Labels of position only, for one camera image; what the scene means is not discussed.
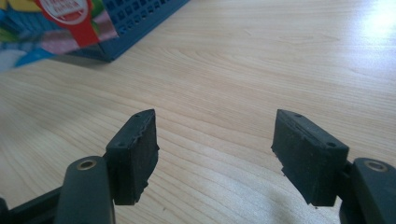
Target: blue plastic basket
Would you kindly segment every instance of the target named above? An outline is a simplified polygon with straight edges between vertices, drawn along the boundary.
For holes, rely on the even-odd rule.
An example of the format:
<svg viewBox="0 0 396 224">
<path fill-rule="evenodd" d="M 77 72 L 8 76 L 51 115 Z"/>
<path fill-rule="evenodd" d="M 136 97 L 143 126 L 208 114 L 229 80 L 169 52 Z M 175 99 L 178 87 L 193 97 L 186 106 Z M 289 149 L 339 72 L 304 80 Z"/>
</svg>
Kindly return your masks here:
<svg viewBox="0 0 396 224">
<path fill-rule="evenodd" d="M 120 37 L 72 52 L 111 62 L 189 0 L 103 0 Z"/>
</svg>

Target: light wood tabletop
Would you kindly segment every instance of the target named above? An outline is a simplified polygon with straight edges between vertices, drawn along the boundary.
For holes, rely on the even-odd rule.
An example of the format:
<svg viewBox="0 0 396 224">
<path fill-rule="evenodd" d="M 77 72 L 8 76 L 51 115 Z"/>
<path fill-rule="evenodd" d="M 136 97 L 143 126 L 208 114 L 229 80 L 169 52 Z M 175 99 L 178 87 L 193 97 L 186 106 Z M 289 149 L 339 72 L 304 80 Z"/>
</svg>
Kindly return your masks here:
<svg viewBox="0 0 396 224">
<path fill-rule="evenodd" d="M 0 74 L 0 195 L 58 188 L 154 108 L 158 165 L 118 223 L 339 223 L 272 152 L 276 110 L 396 165 L 396 2 L 194 0 L 113 63 L 61 57 Z"/>
</svg>

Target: metal screw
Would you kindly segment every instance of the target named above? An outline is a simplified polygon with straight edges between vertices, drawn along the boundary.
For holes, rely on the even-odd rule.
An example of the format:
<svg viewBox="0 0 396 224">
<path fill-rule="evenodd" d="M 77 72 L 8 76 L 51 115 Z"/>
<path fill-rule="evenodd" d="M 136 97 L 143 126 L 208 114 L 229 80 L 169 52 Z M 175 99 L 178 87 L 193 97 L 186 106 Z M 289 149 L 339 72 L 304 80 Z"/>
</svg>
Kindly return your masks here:
<svg viewBox="0 0 396 224">
<path fill-rule="evenodd" d="M 388 167 L 382 163 L 382 162 L 378 162 L 378 161 L 365 161 L 364 164 L 377 172 L 386 172 L 388 170 Z"/>
<path fill-rule="evenodd" d="M 96 161 L 86 160 L 86 161 L 80 162 L 79 165 L 77 165 L 77 169 L 78 170 L 89 170 L 95 165 L 96 165 Z"/>
</svg>

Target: wooden table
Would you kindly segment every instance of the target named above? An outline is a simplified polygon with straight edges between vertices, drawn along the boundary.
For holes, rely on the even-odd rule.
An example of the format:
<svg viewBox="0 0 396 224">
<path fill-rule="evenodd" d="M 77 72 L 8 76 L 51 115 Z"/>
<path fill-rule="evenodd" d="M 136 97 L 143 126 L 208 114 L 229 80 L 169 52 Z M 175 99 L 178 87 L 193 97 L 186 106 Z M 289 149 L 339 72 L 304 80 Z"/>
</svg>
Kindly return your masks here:
<svg viewBox="0 0 396 224">
<path fill-rule="evenodd" d="M 0 194 L 9 207 L 101 156 L 155 108 L 160 160 L 118 223 L 338 223 L 306 205 L 271 150 L 301 113 L 396 165 L 394 1 L 190 1 L 114 63 L 60 58 L 0 74 Z"/>
</svg>

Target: circular hole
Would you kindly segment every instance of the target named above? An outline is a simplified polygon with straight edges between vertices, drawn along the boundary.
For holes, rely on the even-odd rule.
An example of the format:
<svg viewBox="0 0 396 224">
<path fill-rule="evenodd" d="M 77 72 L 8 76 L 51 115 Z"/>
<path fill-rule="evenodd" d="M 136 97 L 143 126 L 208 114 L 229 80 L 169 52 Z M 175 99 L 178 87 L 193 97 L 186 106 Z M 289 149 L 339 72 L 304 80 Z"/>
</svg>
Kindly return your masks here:
<svg viewBox="0 0 396 224">
<path fill-rule="evenodd" d="M 78 170 L 89 170 L 91 169 L 93 166 L 96 165 L 96 161 L 91 161 L 91 160 L 87 160 L 87 161 L 82 161 L 78 166 L 77 169 Z"/>
<path fill-rule="evenodd" d="M 386 172 L 388 170 L 388 167 L 385 164 L 378 161 L 365 161 L 364 164 L 377 172 Z"/>
<path fill-rule="evenodd" d="M 329 146 L 329 147 L 335 147 L 335 144 L 334 144 L 334 143 L 327 143 L 327 146 Z"/>
</svg>

